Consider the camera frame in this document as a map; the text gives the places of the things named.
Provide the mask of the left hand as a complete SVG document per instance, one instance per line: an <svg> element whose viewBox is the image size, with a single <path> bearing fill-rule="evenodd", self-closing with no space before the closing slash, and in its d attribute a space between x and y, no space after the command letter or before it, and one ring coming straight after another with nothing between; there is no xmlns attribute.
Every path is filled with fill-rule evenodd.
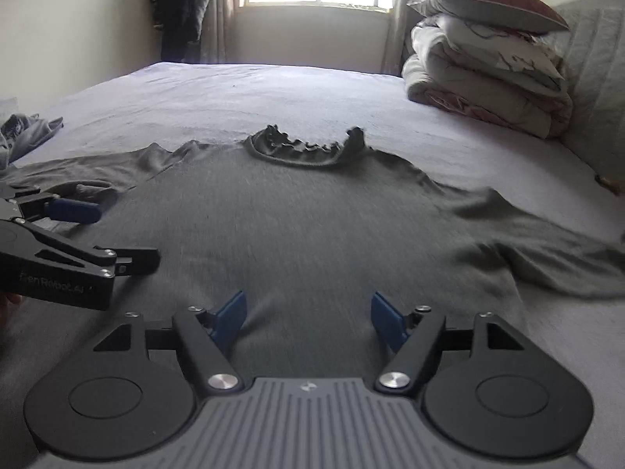
<svg viewBox="0 0 625 469"><path fill-rule="evenodd" d="M12 315L19 309L23 303L23 296L15 293L0 293L0 333L6 330Z"/></svg>

